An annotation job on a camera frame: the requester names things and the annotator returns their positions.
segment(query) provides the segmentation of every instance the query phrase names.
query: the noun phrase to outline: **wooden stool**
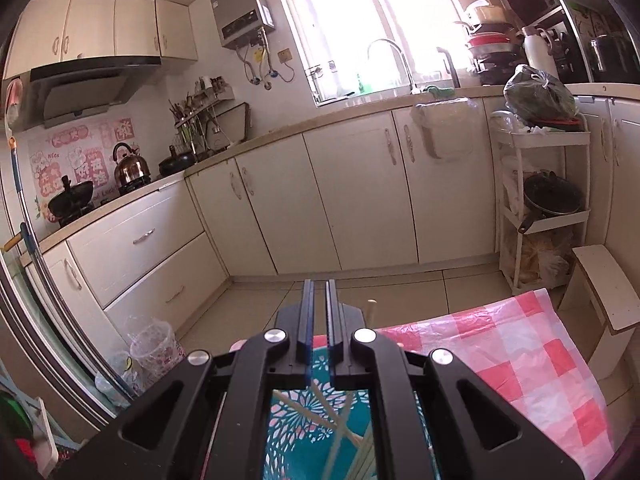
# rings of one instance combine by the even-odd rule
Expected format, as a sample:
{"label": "wooden stool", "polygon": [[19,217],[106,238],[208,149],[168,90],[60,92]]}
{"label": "wooden stool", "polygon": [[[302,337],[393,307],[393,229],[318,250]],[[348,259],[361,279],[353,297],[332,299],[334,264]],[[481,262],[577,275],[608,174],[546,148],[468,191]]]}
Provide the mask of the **wooden stool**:
{"label": "wooden stool", "polygon": [[577,247],[574,273],[558,310],[590,302],[602,336],[588,365],[597,381],[609,377],[640,324],[640,299],[604,245]]}

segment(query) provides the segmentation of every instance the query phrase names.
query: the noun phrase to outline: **metal screw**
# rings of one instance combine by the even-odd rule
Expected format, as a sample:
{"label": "metal screw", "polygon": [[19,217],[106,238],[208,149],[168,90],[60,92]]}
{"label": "metal screw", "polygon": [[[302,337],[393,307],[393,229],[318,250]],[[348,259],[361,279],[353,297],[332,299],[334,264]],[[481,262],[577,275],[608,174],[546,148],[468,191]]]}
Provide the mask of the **metal screw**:
{"label": "metal screw", "polygon": [[360,343],[371,343],[376,338],[376,333],[370,328],[359,328],[353,333],[353,337]]}
{"label": "metal screw", "polygon": [[438,348],[431,353],[431,359],[436,361],[439,365],[448,365],[453,361],[453,354],[449,352],[449,350]]}
{"label": "metal screw", "polygon": [[187,356],[190,365],[200,366],[209,360],[209,353],[204,350],[194,350]]}
{"label": "metal screw", "polygon": [[267,330],[267,332],[264,333],[264,338],[269,343],[279,343],[280,341],[283,341],[286,336],[287,333],[284,332],[284,330],[280,330],[279,328],[272,328],[271,330]]}

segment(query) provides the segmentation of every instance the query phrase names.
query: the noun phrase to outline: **countertop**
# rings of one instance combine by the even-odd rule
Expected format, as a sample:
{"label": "countertop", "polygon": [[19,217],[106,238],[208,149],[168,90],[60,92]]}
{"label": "countertop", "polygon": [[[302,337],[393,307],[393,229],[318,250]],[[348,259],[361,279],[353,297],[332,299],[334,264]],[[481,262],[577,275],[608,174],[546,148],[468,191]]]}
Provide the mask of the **countertop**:
{"label": "countertop", "polygon": [[[468,98],[482,98],[482,97],[498,97],[502,95],[503,86],[477,86],[471,88],[460,88],[456,90],[456,97],[468,97]],[[574,95],[591,95],[598,97],[620,98],[640,100],[640,85],[624,84],[624,83],[580,83],[567,85],[567,88]],[[321,128],[322,126],[328,126],[329,124],[339,123],[341,121],[347,121],[349,119],[356,119],[366,115],[371,115],[379,112],[386,112],[389,110],[395,110],[396,108],[405,108],[421,103],[432,103],[435,99],[431,94],[425,93],[420,95],[406,95],[401,97],[394,97],[391,99],[384,99],[373,101],[366,104],[361,104],[336,112],[331,112],[326,115],[315,117],[301,123],[284,126],[266,135],[257,137],[256,139],[248,140],[237,146],[233,146],[223,153],[212,156],[207,160],[203,160],[194,166],[191,166],[185,171],[176,173],[174,175],[156,180],[148,186],[137,189],[125,196],[121,196],[106,205],[100,206],[89,214],[79,218],[75,222],[72,222],[66,227],[63,227],[59,231],[49,235],[48,237],[40,240],[40,250],[45,253],[54,246],[63,242],[71,235],[77,233],[80,229],[87,227],[92,222],[95,222],[108,215],[109,213],[116,211],[134,200],[142,198],[150,193],[153,193],[163,186],[170,186],[171,184],[184,180],[192,174],[196,174],[199,171],[206,170],[211,166],[215,166],[220,162],[240,155],[241,153],[249,152],[255,148],[260,148],[277,140],[285,139],[290,136],[301,134],[309,130]],[[22,254],[20,262],[24,266],[31,262],[29,254]]]}

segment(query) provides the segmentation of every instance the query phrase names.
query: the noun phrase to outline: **range hood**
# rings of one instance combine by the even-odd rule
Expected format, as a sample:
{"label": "range hood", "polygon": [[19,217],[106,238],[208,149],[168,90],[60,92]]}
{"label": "range hood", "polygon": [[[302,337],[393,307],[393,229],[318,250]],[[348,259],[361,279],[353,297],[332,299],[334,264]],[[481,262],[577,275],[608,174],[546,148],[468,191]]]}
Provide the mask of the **range hood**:
{"label": "range hood", "polygon": [[156,56],[73,59],[34,68],[2,82],[2,100],[19,78],[20,102],[9,124],[13,133],[39,124],[45,128],[106,111],[126,103],[161,66]]}

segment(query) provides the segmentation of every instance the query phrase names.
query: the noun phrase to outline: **faucet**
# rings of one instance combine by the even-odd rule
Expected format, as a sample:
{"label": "faucet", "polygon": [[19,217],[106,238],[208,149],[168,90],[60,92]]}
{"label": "faucet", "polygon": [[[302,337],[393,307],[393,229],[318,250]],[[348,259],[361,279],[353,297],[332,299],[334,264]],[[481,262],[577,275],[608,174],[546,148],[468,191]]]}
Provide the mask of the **faucet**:
{"label": "faucet", "polygon": [[402,60],[402,66],[404,67],[404,71],[406,72],[406,76],[409,78],[409,88],[411,89],[411,94],[419,94],[420,90],[418,89],[418,85],[416,85],[415,83],[414,76],[411,74],[411,69],[409,68],[409,64],[407,63],[406,56],[395,41],[389,40],[387,38],[378,38],[377,40],[373,40],[371,43],[369,43],[369,47],[367,48],[367,59],[370,58],[371,46],[377,41],[385,41],[398,51],[398,54],[400,54],[400,59]]}

